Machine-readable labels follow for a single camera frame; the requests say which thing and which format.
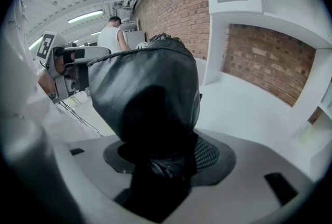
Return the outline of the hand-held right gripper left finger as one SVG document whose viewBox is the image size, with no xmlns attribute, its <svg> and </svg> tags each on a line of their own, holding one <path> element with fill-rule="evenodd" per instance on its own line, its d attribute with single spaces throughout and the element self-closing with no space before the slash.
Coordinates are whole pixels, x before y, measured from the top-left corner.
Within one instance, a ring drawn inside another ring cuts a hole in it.
<svg viewBox="0 0 332 224">
<path fill-rule="evenodd" d="M 88 180 L 95 187 L 100 198 L 88 195 L 92 201 L 88 209 L 96 216 L 92 223 L 152 223 L 140 217 L 114 201 L 114 198 L 129 187 L 131 175 L 116 172 L 104 160 L 103 152 L 107 146 L 119 141 L 116 136 L 99 137 L 68 143 L 70 150 L 80 148 L 84 152 L 74 155 L 74 160 Z"/>
</svg>

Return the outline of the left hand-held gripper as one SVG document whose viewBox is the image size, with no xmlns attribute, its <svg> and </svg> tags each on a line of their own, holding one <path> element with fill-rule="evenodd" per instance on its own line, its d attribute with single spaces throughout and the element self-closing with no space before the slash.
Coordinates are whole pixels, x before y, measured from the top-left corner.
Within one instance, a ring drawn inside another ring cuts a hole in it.
<svg viewBox="0 0 332 224">
<path fill-rule="evenodd" d="M 63 49 L 63 61 L 67 64 L 65 75 L 58 74 L 54 66 L 54 52 L 59 47 L 65 48 Z M 59 33 L 44 32 L 35 56 L 42 66 L 39 84 L 54 103 L 63 101 L 89 88 L 87 63 L 109 54 L 108 48 L 78 47 L 74 42 L 66 42 Z"/>
</svg>

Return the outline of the person's left hand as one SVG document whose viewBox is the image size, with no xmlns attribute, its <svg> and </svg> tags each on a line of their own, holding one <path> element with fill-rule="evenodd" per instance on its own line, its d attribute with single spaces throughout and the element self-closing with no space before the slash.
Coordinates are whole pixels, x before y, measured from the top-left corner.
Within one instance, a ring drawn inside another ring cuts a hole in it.
<svg viewBox="0 0 332 224">
<path fill-rule="evenodd" d="M 55 60 L 54 66 L 58 74 L 65 75 L 66 65 L 75 61 L 75 51 L 66 50 L 63 47 L 59 47 L 54 52 Z"/>
</svg>

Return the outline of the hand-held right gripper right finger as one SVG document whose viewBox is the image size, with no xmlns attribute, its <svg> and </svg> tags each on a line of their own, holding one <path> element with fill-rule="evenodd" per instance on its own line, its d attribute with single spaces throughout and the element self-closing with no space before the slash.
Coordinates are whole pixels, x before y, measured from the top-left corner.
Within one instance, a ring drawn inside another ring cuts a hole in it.
<svg viewBox="0 0 332 224">
<path fill-rule="evenodd" d="M 219 184 L 194 187 L 166 223 L 256 222 L 281 207 L 264 178 L 269 173 L 281 173 L 298 195 L 313 186 L 301 170 L 262 144 L 206 129 L 197 131 L 230 146 L 236 165 Z"/>
</svg>

